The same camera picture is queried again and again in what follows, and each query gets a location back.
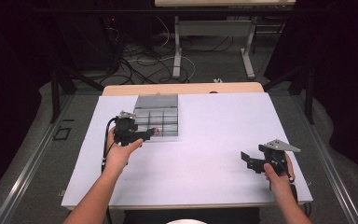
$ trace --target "person's left hand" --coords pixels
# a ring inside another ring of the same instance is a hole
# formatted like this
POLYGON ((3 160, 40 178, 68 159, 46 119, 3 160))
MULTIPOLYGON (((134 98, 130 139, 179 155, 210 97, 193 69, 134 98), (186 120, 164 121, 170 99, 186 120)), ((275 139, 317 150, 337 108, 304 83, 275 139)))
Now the person's left hand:
POLYGON ((133 143, 122 147, 114 142, 115 128, 109 131, 106 141, 106 147, 108 149, 106 157, 106 165, 104 172, 120 175, 124 167, 128 163, 130 154, 140 147, 144 140, 142 138, 134 141, 133 143))

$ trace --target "forearm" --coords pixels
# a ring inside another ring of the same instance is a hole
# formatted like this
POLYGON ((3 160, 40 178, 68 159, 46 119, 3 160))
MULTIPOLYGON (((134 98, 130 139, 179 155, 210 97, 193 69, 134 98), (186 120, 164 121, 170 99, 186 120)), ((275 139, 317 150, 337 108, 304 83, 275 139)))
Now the forearm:
POLYGON ((119 174, 104 172, 64 223, 103 223, 119 174))
POLYGON ((304 212, 301 210, 295 200, 292 200, 287 204, 281 204, 279 205, 279 207, 287 224, 311 223, 310 219, 304 214, 304 212))

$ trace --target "person's right hand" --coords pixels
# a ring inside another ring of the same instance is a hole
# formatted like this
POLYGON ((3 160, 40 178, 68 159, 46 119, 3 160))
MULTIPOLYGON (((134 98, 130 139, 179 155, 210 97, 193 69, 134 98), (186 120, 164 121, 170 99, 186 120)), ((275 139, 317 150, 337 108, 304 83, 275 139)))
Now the person's right hand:
MULTIPOLYGON (((286 153, 285 157, 287 160, 288 172, 292 178, 295 179, 292 161, 286 153)), ((277 175, 269 163, 264 164, 264 169, 266 171, 266 179, 271 182, 271 191, 274 194, 275 202, 278 204, 278 206, 282 206, 288 203, 295 203, 296 200, 289 185, 289 177, 285 173, 277 175)))

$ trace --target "white desk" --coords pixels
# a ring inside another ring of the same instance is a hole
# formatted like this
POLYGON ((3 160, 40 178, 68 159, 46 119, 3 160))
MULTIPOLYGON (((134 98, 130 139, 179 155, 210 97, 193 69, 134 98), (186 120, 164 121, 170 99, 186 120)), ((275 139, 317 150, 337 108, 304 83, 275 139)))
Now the white desk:
MULTIPOLYGON (((293 5, 296 0, 155 0, 156 7, 256 7, 293 5)), ((249 51, 255 35, 257 17, 251 21, 179 21, 175 17, 175 58, 173 77, 180 76, 182 49, 181 35, 235 35, 246 36, 245 48, 241 49, 241 57, 249 79, 255 79, 249 51)))
MULTIPOLYGON (((200 85, 203 84, 185 84, 181 88, 191 91, 200 85)), ((167 90, 170 85, 162 86, 167 90)), ((106 123, 121 110, 131 112, 136 100, 137 95, 100 97, 62 206, 74 208, 98 178, 106 123)), ((247 169, 246 162, 241 160, 241 151, 263 159, 258 144, 276 138, 287 141, 268 94, 179 94, 178 104, 178 138, 171 142, 145 142, 131 155, 110 207, 160 209, 273 204, 264 175, 247 169)), ((289 156, 296 173, 298 200, 311 202, 296 158, 291 152, 289 156)))

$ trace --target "human hand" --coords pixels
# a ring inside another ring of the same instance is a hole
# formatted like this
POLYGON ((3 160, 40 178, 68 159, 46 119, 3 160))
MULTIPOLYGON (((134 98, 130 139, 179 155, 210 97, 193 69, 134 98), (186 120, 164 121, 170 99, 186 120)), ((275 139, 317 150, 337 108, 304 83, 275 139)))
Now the human hand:
MULTIPOLYGON (((287 169, 290 176, 295 179, 295 173, 293 171, 293 164, 289 156, 285 153, 285 158, 287 161, 287 169)), ((289 185, 289 177, 286 173, 277 175, 272 166, 269 163, 264 164, 264 169, 266 171, 266 179, 270 181, 271 190, 275 197, 275 202, 278 206, 284 206, 288 203, 295 203, 296 200, 293 196, 293 192, 289 185)))
POLYGON ((128 163, 130 154, 140 147, 144 140, 140 138, 133 143, 122 147, 114 142, 114 137, 115 128, 112 128, 107 135, 106 147, 108 152, 106 156, 106 165, 103 171, 114 175, 120 175, 128 163))

